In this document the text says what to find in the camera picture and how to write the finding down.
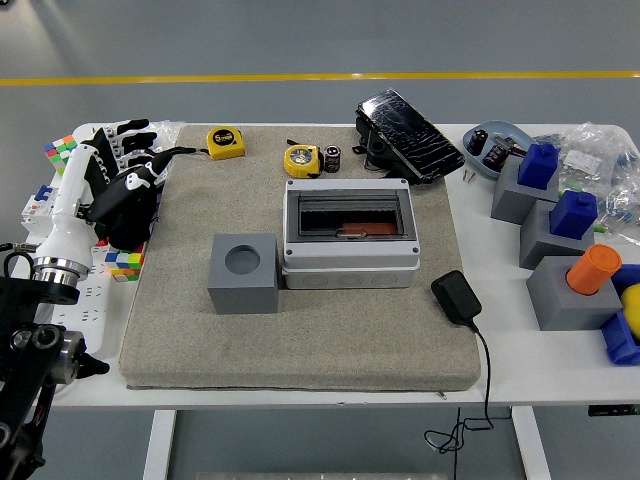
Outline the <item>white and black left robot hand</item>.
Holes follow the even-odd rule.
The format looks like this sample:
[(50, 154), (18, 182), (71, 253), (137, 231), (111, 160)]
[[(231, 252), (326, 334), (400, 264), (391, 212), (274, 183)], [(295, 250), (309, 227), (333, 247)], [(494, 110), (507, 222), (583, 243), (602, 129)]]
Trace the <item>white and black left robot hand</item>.
[(51, 233), (36, 250), (36, 279), (83, 280), (98, 242), (134, 250), (149, 240), (169, 164), (174, 156), (193, 151), (173, 147), (153, 153), (158, 134), (149, 126), (147, 119), (108, 124), (72, 151), (54, 203)]

